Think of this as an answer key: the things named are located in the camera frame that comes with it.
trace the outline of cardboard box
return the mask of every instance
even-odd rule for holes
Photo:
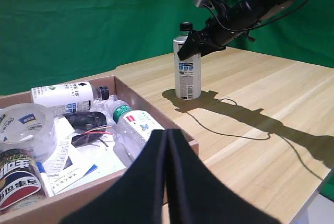
[[[147,100],[134,92],[115,76],[107,76],[92,80],[94,86],[108,86],[110,94],[117,94],[120,100],[126,101],[133,109],[140,109],[150,113],[164,128],[180,128]],[[0,108],[13,104],[31,102],[30,92],[0,97]],[[198,154],[198,143],[184,130],[183,134],[195,153]],[[0,223],[59,223],[71,212],[81,208],[92,199],[106,191],[125,172],[121,170],[75,189],[47,198],[26,208],[0,216]]]

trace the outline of tape roll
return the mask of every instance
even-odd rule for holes
[[[12,105],[0,111],[0,152],[26,149],[36,161],[46,161],[56,148],[53,114],[33,103]]]

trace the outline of water bottle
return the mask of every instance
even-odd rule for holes
[[[154,129],[164,130],[148,112],[133,110],[122,100],[110,104],[109,113],[117,124],[117,137],[133,159],[140,154]]]
[[[34,87],[31,102],[50,108],[53,116],[89,111],[94,102],[109,98],[108,87],[94,87],[89,82]]]
[[[175,92],[176,96],[184,100],[193,100],[201,93],[201,66],[200,54],[180,61],[178,51],[185,43],[188,34],[193,29],[193,24],[183,22],[180,24],[181,35],[173,40],[174,49],[174,72],[175,72]]]

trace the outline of green screen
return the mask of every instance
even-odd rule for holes
[[[233,5],[238,0],[226,0]],[[282,12],[298,6],[295,3]],[[293,60],[334,67],[334,7],[332,0],[310,0],[297,12],[250,32],[255,43],[239,37],[229,46]]]
[[[207,17],[193,0],[0,0],[0,95],[172,52]]]

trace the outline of white paper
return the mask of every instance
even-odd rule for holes
[[[98,168],[80,180],[76,181],[71,186],[67,187],[64,191],[84,185],[125,168],[113,150],[113,147],[115,146],[113,135],[105,134],[101,137],[101,139],[107,143],[109,146],[108,148],[99,140],[90,145],[77,148],[77,150],[86,158],[86,160],[91,161]]]
[[[93,165],[93,162],[87,160],[73,145],[70,145],[64,170],[58,175],[47,175],[52,191],[57,194],[72,185],[81,179]]]
[[[55,118],[57,147],[53,154],[43,163],[47,175],[59,174],[67,161],[68,147],[71,144],[74,129],[65,117]]]

